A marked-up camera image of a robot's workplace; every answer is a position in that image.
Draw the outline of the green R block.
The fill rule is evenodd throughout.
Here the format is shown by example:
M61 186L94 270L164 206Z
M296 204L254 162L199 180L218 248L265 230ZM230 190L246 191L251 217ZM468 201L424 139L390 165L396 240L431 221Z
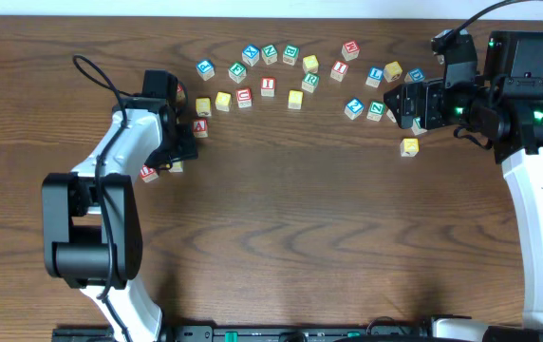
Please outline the green R block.
M316 73L307 72L302 80L302 89L313 93L319 85L320 77Z

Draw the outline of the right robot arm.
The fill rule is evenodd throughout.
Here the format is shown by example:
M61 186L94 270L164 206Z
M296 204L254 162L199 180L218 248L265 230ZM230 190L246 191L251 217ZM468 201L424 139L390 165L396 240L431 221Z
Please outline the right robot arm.
M543 32L493 31L484 62L463 29L440 33L431 46L443 76L399 85L384 103L401 128L450 125L457 138L494 153L514 203L525 285L520 327L437 316L426 337L543 341Z

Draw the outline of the yellow O block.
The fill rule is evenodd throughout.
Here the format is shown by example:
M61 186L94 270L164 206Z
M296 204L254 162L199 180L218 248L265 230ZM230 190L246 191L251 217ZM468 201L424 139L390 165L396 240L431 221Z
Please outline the yellow O block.
M229 112L232 104L232 95L219 91L215 97L215 108L219 111Z

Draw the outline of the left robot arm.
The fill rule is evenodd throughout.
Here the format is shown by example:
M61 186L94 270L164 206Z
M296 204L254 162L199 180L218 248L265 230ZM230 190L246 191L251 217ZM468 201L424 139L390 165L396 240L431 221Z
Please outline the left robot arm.
M106 328L57 328L54 341L167 341L164 313L147 293L135 180L197 157L194 134L178 118L187 105L182 82L146 81L121 98L102 140L68 173L42 184L47 272L101 310Z

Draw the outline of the blue L block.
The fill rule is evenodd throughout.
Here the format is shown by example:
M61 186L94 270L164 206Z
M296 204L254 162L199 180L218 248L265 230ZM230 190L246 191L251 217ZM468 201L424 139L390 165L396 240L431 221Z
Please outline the blue L block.
M384 71L377 67L372 67L367 74L365 84L377 88L384 79Z

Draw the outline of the yellow C block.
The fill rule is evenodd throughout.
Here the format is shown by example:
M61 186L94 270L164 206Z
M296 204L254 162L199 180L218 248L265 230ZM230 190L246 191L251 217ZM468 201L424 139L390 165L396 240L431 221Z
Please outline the yellow C block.
M172 166L168 169L170 173L182 173L183 172L183 162L175 161L172 163Z

